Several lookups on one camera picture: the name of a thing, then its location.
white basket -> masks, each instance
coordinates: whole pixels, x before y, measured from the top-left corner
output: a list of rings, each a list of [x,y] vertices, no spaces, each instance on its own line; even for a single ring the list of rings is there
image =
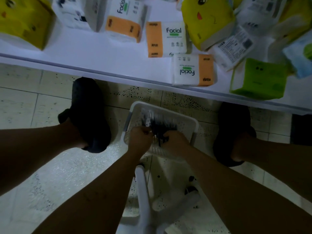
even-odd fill
[[[198,121],[192,117],[185,116],[168,109],[157,107],[144,102],[134,102],[131,105],[129,115],[127,117],[126,123],[124,125],[123,132],[121,134],[121,141],[126,145],[129,142],[129,132],[135,126],[142,126],[142,119],[144,114],[146,115],[149,111],[152,111],[154,114],[162,115],[166,118],[174,118],[174,121],[177,124],[177,130],[182,132],[185,137],[188,139],[191,145],[194,145],[196,135],[198,132],[199,124]],[[147,151],[152,155],[156,155],[165,159],[173,159],[177,162],[184,162],[182,158],[172,156],[163,148],[159,147],[158,142],[152,143],[150,149]]]

tile floor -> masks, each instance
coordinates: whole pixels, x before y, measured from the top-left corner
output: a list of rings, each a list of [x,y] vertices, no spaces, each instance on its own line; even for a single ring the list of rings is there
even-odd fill
[[[0,64],[0,129],[56,125],[57,115],[71,104],[75,76]],[[58,155],[18,187],[0,197],[1,233],[31,233],[53,210],[90,183],[125,151],[120,135],[131,104],[137,100],[192,116],[200,122],[195,146],[212,154],[218,132],[220,102],[166,91],[98,81],[103,89],[113,141],[96,156],[80,149]],[[258,138],[289,143],[291,114],[251,108],[252,126]],[[160,210],[183,196],[193,175],[187,164],[159,157],[142,158],[146,168],[150,199]],[[289,187],[250,163],[234,168],[237,172],[280,193],[298,206],[310,205]],[[138,215],[135,179],[129,192],[125,216]],[[202,195],[202,200],[167,229],[170,233],[208,233],[228,230]]]

orange beak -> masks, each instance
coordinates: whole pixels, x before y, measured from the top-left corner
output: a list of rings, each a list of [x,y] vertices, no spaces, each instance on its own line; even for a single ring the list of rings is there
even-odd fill
[[[199,12],[197,13],[197,19],[202,19],[201,14]]]

person's left hand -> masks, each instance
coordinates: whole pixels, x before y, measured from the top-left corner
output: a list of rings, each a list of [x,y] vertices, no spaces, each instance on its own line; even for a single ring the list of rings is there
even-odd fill
[[[142,157],[150,148],[152,141],[153,133],[150,127],[134,127],[130,132],[128,152]]]

orange stripe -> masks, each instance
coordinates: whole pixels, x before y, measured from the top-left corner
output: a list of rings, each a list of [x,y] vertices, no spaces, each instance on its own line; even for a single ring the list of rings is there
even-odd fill
[[[135,38],[137,43],[141,39],[141,26],[138,23],[119,17],[108,16],[105,30]]]
[[[161,22],[146,23],[146,39],[149,57],[162,57]]]
[[[213,55],[199,54],[199,84],[198,86],[210,86],[214,82]]]

